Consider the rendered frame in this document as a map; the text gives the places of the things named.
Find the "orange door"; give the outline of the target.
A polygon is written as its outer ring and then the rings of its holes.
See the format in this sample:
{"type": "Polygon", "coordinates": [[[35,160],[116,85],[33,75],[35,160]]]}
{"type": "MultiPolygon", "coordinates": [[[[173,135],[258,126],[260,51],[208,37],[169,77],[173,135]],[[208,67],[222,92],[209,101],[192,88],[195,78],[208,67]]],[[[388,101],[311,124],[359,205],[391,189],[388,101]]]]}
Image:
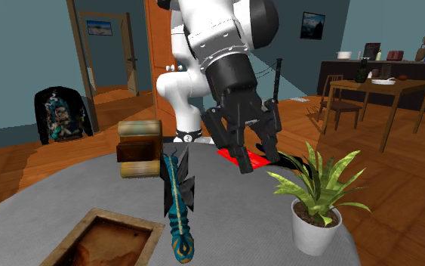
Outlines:
{"type": "Polygon", "coordinates": [[[144,0],[144,6],[156,118],[162,121],[163,132],[173,135],[176,128],[174,109],[156,90],[157,78],[166,73],[166,66],[177,65],[171,53],[171,12],[161,9],[156,0],[144,0]]]}

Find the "tan and brown wooden block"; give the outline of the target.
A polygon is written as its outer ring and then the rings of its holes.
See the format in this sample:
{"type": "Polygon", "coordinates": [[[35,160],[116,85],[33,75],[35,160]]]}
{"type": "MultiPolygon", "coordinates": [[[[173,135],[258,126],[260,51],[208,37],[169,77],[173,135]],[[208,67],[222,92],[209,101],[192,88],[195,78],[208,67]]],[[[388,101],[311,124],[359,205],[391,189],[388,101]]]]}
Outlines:
{"type": "Polygon", "coordinates": [[[116,146],[116,156],[121,163],[121,177],[160,176],[162,122],[157,119],[120,121],[118,133],[120,142],[116,146]]]}

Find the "wooden doorway with open door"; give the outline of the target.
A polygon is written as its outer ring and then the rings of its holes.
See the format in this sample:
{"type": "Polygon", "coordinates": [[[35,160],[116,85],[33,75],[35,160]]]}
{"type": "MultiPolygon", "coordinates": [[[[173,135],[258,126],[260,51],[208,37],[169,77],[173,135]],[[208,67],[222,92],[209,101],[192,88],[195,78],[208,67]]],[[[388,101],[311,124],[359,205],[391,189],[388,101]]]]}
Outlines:
{"type": "Polygon", "coordinates": [[[134,55],[130,14],[128,12],[123,14],[113,14],[106,12],[77,11],[74,0],[66,0],[66,5],[68,8],[69,20],[75,42],[75,49],[79,59],[83,86],[87,98],[91,127],[93,132],[97,132],[99,131],[99,124],[94,106],[94,95],[97,93],[97,89],[95,82],[91,82],[94,80],[94,74],[92,72],[92,60],[88,47],[87,26],[84,23],[84,18],[87,16],[105,17],[117,19],[119,21],[120,34],[122,39],[123,60],[127,77],[127,88],[135,97],[137,97],[139,95],[136,70],[137,58],[134,55]]]}

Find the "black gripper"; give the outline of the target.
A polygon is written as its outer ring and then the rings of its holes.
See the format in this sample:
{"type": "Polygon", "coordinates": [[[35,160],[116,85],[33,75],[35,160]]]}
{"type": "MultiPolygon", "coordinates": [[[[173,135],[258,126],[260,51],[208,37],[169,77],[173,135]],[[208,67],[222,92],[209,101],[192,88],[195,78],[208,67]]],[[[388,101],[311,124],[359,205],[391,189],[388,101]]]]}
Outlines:
{"type": "Polygon", "coordinates": [[[255,133],[260,139],[257,148],[270,162],[278,162],[277,133],[282,130],[278,104],[275,99],[264,102],[256,92],[257,80],[247,54],[229,54],[213,62],[205,71],[216,107],[201,113],[216,147],[227,149],[237,160],[240,172],[253,171],[248,151],[244,147],[245,123],[259,121],[255,133]]]}

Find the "wooden dining table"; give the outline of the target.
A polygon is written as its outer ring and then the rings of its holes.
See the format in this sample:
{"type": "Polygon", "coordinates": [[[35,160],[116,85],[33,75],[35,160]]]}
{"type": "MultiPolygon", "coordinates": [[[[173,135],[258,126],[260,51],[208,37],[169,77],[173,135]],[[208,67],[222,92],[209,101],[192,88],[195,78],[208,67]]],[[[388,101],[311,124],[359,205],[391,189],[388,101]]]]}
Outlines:
{"type": "MultiPolygon", "coordinates": [[[[367,79],[364,83],[359,84],[359,83],[354,82],[354,79],[342,79],[342,80],[330,82],[325,96],[329,92],[333,92],[338,88],[342,88],[343,91],[347,90],[347,91],[363,92],[365,94],[365,98],[362,101],[362,103],[363,103],[362,109],[359,111],[359,118],[363,119],[364,115],[365,115],[365,109],[366,109],[367,105],[369,104],[368,97],[369,97],[370,93],[392,95],[394,97],[393,104],[390,106],[391,111],[390,111],[390,114],[389,114],[389,118],[387,120],[387,125],[386,125],[385,131],[383,133],[383,138],[382,138],[382,141],[380,143],[380,148],[379,148],[379,151],[383,152],[384,149],[385,149],[386,143],[387,143],[387,139],[388,139],[388,136],[389,136],[389,133],[390,133],[390,129],[391,129],[392,124],[393,124],[394,116],[396,114],[397,109],[399,108],[398,105],[399,105],[400,97],[402,95],[413,94],[413,93],[418,92],[418,91],[424,91],[425,92],[425,80],[408,79],[408,77],[406,75],[391,77],[391,75],[392,75],[391,72],[390,72],[391,71],[391,65],[383,65],[381,67],[381,70],[378,70],[378,71],[379,71],[380,77],[382,77],[384,79],[389,79],[391,81],[394,81],[395,83],[392,84],[392,85],[377,85],[377,84],[373,84],[370,79],[367,79]]],[[[423,99],[423,102],[421,104],[420,109],[417,110],[417,111],[418,111],[418,117],[417,117],[414,129],[413,129],[414,133],[417,132],[419,125],[420,125],[420,121],[423,117],[423,114],[425,114],[425,96],[424,96],[424,99],[423,99]]]]}

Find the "red flat rectangular object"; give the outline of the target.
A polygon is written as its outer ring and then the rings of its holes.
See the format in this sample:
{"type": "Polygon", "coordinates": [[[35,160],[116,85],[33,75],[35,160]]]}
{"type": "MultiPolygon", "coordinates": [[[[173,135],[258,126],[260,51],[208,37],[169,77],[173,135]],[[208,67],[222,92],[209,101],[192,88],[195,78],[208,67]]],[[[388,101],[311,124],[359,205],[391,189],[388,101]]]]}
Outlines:
{"type": "MultiPolygon", "coordinates": [[[[237,159],[230,156],[228,149],[226,148],[220,149],[217,151],[217,153],[221,155],[222,157],[224,157],[225,159],[232,162],[233,164],[238,165],[237,159]]],[[[250,150],[248,150],[248,157],[251,161],[251,165],[253,169],[257,169],[262,166],[270,164],[269,160],[267,160],[266,158],[263,158],[262,156],[257,155],[256,153],[251,152],[250,150]]]]}

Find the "dark mountain wall picture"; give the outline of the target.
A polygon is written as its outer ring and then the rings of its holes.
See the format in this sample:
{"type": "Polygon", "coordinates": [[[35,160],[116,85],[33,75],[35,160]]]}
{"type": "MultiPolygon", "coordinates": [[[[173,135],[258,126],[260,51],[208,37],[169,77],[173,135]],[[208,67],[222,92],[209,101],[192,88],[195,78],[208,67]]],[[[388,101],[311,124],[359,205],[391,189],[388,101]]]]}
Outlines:
{"type": "Polygon", "coordinates": [[[325,15],[304,12],[300,30],[300,38],[321,40],[324,23],[325,15]]]}

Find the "black printed sweater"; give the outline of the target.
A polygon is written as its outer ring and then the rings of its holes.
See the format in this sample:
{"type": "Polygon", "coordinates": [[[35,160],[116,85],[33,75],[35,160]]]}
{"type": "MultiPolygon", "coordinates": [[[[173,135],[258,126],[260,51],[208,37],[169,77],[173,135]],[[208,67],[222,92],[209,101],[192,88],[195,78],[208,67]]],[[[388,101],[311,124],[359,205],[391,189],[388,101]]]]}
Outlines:
{"type": "Polygon", "coordinates": [[[81,138],[93,131],[88,112],[81,95],[74,89],[63,86],[46,88],[35,94],[35,118],[40,141],[49,143],[81,138]]]}

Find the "green plant in white pot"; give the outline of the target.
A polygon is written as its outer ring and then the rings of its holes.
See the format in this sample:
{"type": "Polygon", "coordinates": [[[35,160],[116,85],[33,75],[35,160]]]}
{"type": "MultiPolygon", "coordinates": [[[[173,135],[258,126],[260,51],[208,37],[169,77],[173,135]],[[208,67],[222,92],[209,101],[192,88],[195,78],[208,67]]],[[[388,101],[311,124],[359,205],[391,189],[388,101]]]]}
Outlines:
{"type": "Polygon", "coordinates": [[[329,159],[323,162],[322,156],[311,146],[304,162],[297,157],[281,152],[280,161],[293,165],[296,176],[303,182],[299,186],[276,173],[269,175],[275,178],[279,185],[276,195],[293,195],[296,199],[291,204],[292,233],[296,247],[307,255],[320,256],[342,225],[342,216],[335,203],[348,194],[347,187],[359,176],[356,173],[348,181],[341,183],[338,178],[343,170],[353,161],[359,151],[353,151],[335,162],[329,159]]]}

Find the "teal lobster figure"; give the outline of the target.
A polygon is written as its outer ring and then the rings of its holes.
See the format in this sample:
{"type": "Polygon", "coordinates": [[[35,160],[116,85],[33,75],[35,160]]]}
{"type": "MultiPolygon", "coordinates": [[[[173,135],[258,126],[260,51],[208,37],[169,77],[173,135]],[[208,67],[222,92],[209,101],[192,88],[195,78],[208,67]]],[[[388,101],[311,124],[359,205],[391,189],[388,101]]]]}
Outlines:
{"type": "Polygon", "coordinates": [[[164,213],[171,227],[171,246],[175,258],[182,264],[194,256],[194,239],[190,233],[188,210],[194,209],[195,177],[187,178],[189,170],[189,148],[184,151],[181,162],[175,156],[162,154],[160,178],[164,181],[164,213]]]}

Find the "brown wooden tray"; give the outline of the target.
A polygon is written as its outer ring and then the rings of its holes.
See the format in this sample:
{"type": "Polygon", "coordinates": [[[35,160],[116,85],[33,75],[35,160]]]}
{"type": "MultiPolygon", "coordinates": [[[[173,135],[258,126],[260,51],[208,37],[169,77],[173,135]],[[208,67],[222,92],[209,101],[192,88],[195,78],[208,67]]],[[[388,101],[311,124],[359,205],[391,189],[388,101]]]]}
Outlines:
{"type": "Polygon", "coordinates": [[[164,227],[92,209],[39,266],[147,266],[164,227]]]}

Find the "grey round table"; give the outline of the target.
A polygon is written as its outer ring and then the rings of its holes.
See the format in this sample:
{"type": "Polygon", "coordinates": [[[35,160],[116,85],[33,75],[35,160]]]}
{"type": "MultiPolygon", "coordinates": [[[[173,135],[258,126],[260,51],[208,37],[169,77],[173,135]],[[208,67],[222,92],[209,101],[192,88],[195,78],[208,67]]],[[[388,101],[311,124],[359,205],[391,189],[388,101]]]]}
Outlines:
{"type": "MultiPolygon", "coordinates": [[[[274,166],[242,174],[210,144],[190,144],[195,205],[189,225],[195,255],[179,263],[164,229],[147,266],[361,266],[349,231],[340,226],[318,257],[292,239],[293,196],[276,193],[274,166]]],[[[124,179],[115,154],[61,170],[0,203],[0,266],[39,266],[93,208],[167,224],[160,178],[124,179]]]]}

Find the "wooden chair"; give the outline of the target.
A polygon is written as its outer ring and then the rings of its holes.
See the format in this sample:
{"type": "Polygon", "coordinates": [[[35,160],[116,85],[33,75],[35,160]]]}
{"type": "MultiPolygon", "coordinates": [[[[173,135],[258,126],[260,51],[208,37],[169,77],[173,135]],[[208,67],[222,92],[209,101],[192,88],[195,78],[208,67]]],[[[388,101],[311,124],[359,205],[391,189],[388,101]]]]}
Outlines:
{"type": "MultiPolygon", "coordinates": [[[[320,108],[319,108],[319,112],[316,118],[316,121],[318,122],[320,119],[320,116],[322,114],[323,109],[326,107],[327,105],[327,101],[324,101],[325,98],[325,94],[327,92],[328,86],[330,84],[330,82],[332,81],[338,81],[338,80],[342,80],[343,79],[343,75],[328,75],[326,80],[325,80],[325,84],[322,90],[322,97],[321,97],[321,102],[320,102],[320,108]]],[[[340,121],[340,115],[341,113],[348,113],[348,112],[354,112],[355,113],[355,122],[354,122],[354,128],[357,128],[357,123],[358,123],[358,118],[359,118],[359,111],[361,110],[361,106],[359,105],[355,105],[355,104],[351,104],[345,101],[341,100],[341,96],[342,96],[342,90],[338,89],[339,91],[339,98],[337,101],[332,101],[331,103],[331,110],[335,111],[335,127],[334,130],[337,130],[338,127],[338,123],[340,121]]]]}

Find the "beach wall picture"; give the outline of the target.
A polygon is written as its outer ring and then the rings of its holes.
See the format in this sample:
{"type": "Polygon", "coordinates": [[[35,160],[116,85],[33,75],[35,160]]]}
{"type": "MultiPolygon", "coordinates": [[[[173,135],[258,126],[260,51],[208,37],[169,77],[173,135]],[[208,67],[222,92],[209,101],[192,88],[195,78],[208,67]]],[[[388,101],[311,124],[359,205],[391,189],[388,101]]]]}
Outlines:
{"type": "Polygon", "coordinates": [[[88,34],[93,36],[111,36],[112,25],[110,22],[87,20],[88,34]]]}

